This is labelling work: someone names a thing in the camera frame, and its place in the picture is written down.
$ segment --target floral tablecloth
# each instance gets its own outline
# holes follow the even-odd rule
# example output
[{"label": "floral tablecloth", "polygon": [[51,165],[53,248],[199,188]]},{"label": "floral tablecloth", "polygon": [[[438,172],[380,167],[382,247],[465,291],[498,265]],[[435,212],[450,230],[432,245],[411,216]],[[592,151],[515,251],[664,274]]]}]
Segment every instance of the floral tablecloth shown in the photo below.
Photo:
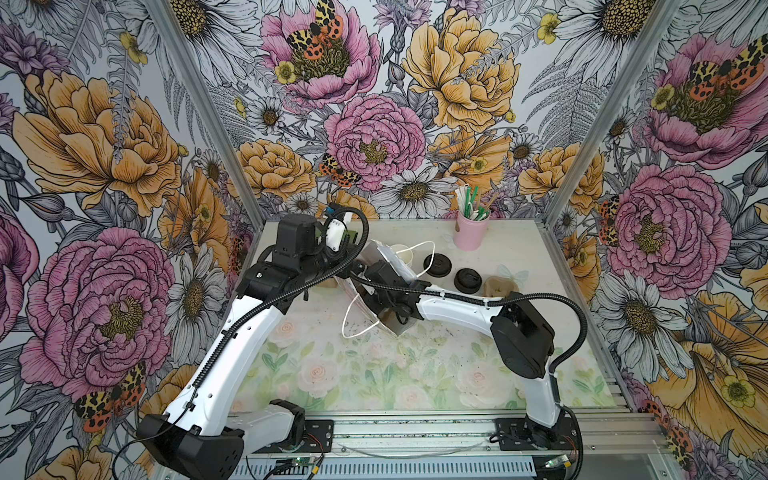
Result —
[{"label": "floral tablecloth", "polygon": [[[492,222],[483,247],[469,253],[455,248],[452,228],[453,222],[444,220],[379,221],[371,223],[370,236],[384,243],[401,243],[404,238],[413,244],[434,240],[437,251],[453,261],[452,274],[436,281],[446,288],[452,288],[456,270],[471,266],[484,278],[515,278],[523,293],[564,294],[534,222]],[[273,243],[275,233],[276,224],[267,224],[259,251]],[[415,270],[430,253],[430,246],[415,251]],[[232,411],[258,409],[275,398],[315,412],[525,407],[518,377],[503,365],[490,337],[441,322],[420,321],[400,336],[376,327],[355,339],[345,339],[340,331],[349,301],[340,288],[323,287],[310,290],[309,302],[295,300],[251,366]],[[578,333],[573,313],[557,303],[535,305],[554,327],[558,351],[567,348]],[[346,334],[359,332],[365,324],[353,306]],[[566,404],[615,405],[588,345],[558,372]]]}]

